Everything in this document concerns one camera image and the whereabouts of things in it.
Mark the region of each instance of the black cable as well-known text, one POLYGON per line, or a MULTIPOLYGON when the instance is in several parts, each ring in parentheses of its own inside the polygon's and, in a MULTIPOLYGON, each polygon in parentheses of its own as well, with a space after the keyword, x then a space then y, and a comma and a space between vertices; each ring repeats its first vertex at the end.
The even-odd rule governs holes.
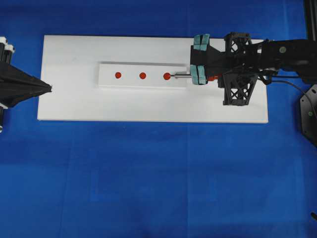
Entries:
POLYGON ((297 90, 299 90, 301 93, 303 93, 303 94, 307 97, 309 103, 311 104, 311 107, 312 107, 313 112, 314 112, 314 116, 315 116, 315 118, 316 118, 316 120, 317 120, 317 113, 316 113, 316 111, 315 111, 315 108, 314 108, 314 106, 313 106, 313 103, 312 103, 310 97, 309 97, 301 88, 297 87, 297 86, 296 86, 295 84, 293 84, 293 83, 290 83, 290 82, 284 81, 284 80, 272 80, 272 83, 286 83, 286 84, 288 84, 288 85, 293 86, 294 88, 296 88, 297 90))

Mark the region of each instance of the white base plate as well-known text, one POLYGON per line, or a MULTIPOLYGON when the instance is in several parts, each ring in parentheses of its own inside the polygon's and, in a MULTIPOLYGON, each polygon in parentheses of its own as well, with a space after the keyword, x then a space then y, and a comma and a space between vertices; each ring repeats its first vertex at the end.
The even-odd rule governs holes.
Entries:
MULTIPOLYGON (((192 38, 45 36, 41 79, 53 92, 39 100, 39 120, 266 123, 266 87, 255 86, 248 106, 223 106, 217 82, 185 89, 100 87, 102 63, 185 65, 192 38)), ((211 45, 224 51, 223 39, 211 45)))

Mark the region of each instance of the red sticker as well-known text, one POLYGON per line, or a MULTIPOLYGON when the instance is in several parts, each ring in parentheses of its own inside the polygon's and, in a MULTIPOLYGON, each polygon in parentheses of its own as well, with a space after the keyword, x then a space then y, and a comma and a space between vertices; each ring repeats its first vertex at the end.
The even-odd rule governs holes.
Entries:
POLYGON ((147 77, 147 75, 144 72, 140 73, 140 78, 141 79, 145 79, 146 77, 147 77))
POLYGON ((115 78, 121 78, 121 73, 120 72, 117 72, 117 73, 115 73, 115 78))
POLYGON ((170 73, 165 73, 163 75, 163 77, 164 77, 165 80, 169 80, 170 79, 170 73))

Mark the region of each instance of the blue background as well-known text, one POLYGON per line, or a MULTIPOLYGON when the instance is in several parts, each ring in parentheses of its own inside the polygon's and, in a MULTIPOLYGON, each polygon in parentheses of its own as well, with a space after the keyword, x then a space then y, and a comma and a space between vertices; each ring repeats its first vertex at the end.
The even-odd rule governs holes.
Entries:
MULTIPOLYGON (((301 0, 10 0, 0 19, 36 77, 45 34, 306 37, 301 0)), ((268 124, 37 121, 38 99, 20 103, 0 135, 0 237, 316 237, 300 93, 267 92, 268 124)))

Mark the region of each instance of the black robotic mount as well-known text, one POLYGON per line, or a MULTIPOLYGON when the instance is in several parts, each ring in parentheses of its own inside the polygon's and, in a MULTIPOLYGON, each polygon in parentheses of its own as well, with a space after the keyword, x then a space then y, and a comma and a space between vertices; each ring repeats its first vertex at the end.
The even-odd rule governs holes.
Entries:
MULTIPOLYGON (((286 77, 278 75, 280 69, 296 72, 306 84, 317 84, 316 41, 264 40, 253 44, 250 34, 236 32, 224 40, 225 52, 220 52, 210 45, 208 34, 196 36, 190 58, 191 76, 198 79, 193 83, 204 85, 217 78, 218 87, 224 89, 224 105, 248 105, 258 80, 269 85, 281 82, 273 77, 286 77)), ((317 146, 316 90, 312 87, 309 98, 301 99, 301 111, 303 135, 317 146)))
POLYGON ((52 87, 38 78, 10 65, 15 52, 5 37, 0 37, 0 133, 3 127, 4 109, 19 102, 51 92, 52 87))

